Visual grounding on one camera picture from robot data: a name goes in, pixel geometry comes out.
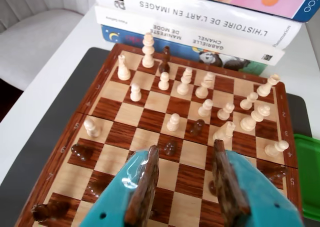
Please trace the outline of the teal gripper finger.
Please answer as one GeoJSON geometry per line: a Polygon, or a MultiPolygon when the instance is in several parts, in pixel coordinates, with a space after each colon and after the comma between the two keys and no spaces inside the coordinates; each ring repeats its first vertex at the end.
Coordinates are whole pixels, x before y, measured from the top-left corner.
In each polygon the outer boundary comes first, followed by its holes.
{"type": "Polygon", "coordinates": [[[81,227],[146,227],[159,179],[159,149],[136,151],[98,197],[81,227]]]}
{"type": "Polygon", "coordinates": [[[213,183],[226,227],[302,227],[296,206],[243,155],[216,139],[213,183]]]}

